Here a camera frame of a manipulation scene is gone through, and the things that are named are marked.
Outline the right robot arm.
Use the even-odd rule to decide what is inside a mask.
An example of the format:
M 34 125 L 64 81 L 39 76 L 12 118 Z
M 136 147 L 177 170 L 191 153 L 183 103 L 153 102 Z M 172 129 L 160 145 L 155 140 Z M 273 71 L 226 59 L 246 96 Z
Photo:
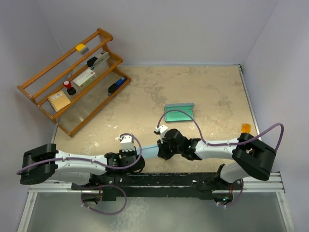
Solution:
M 214 182 L 220 189 L 226 189 L 231 183 L 248 176 L 268 181 L 277 153 L 249 133 L 242 133 L 231 140 L 211 141 L 208 144 L 200 138 L 188 139 L 179 130 L 166 126 L 155 128 L 154 133 L 160 136 L 157 141 L 157 156 L 164 160 L 169 160 L 176 154 L 187 160 L 233 160 L 233 163 L 220 165 L 217 170 Z

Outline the grey glasses case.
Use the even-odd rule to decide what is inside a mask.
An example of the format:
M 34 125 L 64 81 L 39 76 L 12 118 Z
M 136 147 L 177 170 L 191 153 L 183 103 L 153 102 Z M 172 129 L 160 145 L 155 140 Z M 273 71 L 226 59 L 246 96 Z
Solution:
M 194 118 L 193 108 L 194 103 L 174 103 L 164 106 L 166 122 L 183 122 L 192 121 Z

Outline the blue cleaning cloth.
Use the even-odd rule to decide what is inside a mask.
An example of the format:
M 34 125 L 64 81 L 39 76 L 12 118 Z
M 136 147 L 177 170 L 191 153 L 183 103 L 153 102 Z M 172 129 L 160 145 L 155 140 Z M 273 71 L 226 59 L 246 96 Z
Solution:
M 158 145 L 143 146 L 141 149 L 141 155 L 144 159 L 157 158 L 159 152 Z

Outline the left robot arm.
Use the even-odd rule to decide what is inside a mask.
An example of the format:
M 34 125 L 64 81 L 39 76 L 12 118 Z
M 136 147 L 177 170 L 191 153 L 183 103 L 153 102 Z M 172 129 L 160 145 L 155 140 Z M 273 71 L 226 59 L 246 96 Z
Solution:
M 118 153 L 86 156 L 57 150 L 48 143 L 23 154 L 22 168 L 17 171 L 22 185 L 35 185 L 47 180 L 64 181 L 95 189 L 100 176 L 122 176 L 140 171 L 145 161 L 136 148 Z

